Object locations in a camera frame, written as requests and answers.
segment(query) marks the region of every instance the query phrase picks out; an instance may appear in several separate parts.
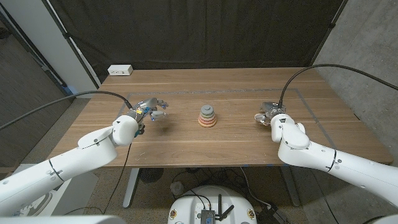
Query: black backdrop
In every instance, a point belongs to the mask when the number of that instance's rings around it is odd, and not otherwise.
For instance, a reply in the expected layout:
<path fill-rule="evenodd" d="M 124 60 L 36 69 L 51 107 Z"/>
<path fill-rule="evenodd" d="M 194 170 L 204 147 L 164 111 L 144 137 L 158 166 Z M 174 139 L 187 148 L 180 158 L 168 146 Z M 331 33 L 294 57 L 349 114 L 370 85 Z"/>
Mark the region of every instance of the black backdrop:
<path fill-rule="evenodd" d="M 343 0 L 51 0 L 103 81 L 134 69 L 304 67 Z"/>

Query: concrete wall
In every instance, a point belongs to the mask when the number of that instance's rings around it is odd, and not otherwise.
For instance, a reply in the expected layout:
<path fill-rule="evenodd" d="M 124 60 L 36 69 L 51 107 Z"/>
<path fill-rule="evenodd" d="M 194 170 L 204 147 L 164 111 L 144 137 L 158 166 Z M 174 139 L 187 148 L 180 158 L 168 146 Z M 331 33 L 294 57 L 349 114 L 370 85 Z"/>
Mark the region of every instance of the concrete wall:
<path fill-rule="evenodd" d="M 73 93 L 96 90 L 41 0 L 1 0 L 1 3 Z"/>
<path fill-rule="evenodd" d="M 349 0 L 314 64 L 358 68 L 398 86 L 398 1 Z M 318 72 L 394 156 L 398 91 L 340 68 Z"/>

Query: table top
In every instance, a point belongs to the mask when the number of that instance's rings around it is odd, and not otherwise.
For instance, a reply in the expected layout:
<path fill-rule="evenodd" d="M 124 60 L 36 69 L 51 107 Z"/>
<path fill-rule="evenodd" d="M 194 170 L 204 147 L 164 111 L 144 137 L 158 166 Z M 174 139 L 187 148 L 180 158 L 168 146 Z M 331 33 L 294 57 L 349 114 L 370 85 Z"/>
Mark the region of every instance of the table top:
<path fill-rule="evenodd" d="M 132 105 L 152 97 L 169 104 L 166 118 L 144 120 L 145 133 L 133 141 L 129 167 L 283 166 L 271 127 L 257 123 L 254 115 L 263 101 L 278 102 L 281 89 L 298 70 L 135 70 L 127 77 L 109 76 L 99 90 L 119 93 Z M 212 128 L 198 124 L 205 104 L 214 107 L 217 117 Z M 289 85 L 284 105 L 312 141 L 376 162 L 392 162 L 388 150 L 316 70 L 306 71 Z M 82 136 L 110 126 L 126 111 L 119 98 L 95 95 L 49 157 L 77 147 Z M 116 148 L 118 157 L 106 166 L 123 166 L 128 149 Z"/>

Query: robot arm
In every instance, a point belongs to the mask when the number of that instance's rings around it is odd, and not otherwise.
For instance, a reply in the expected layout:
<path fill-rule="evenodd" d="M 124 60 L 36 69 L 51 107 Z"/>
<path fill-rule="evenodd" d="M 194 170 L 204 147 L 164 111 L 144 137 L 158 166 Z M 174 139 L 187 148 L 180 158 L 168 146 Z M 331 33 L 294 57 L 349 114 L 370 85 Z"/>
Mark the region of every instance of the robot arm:
<path fill-rule="evenodd" d="M 11 216 L 66 180 L 113 161 L 118 156 L 117 146 L 128 146 L 138 134 L 143 133 L 145 125 L 142 120 L 147 114 L 152 117 L 158 101 L 163 108 L 168 106 L 156 98 L 142 101 L 146 102 L 143 107 L 139 104 L 134 106 L 127 115 L 116 119 L 112 126 L 83 136 L 78 141 L 78 147 L 0 181 L 0 217 Z"/>
<path fill-rule="evenodd" d="M 370 161 L 309 140 L 304 126 L 295 124 L 285 114 L 285 108 L 265 103 L 263 116 L 257 121 L 271 119 L 272 140 L 280 142 L 278 156 L 290 165 L 322 170 L 357 187 L 368 190 L 398 207 L 398 168 Z"/>

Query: white power outlet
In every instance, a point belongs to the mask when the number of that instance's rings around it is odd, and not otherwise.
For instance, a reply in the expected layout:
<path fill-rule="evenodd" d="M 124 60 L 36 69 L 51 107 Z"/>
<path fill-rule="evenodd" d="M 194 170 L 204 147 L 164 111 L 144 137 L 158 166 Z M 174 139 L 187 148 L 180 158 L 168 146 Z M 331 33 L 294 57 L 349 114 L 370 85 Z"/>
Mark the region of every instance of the white power outlet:
<path fill-rule="evenodd" d="M 111 65 L 108 68 L 110 75 L 131 75 L 131 65 Z"/>

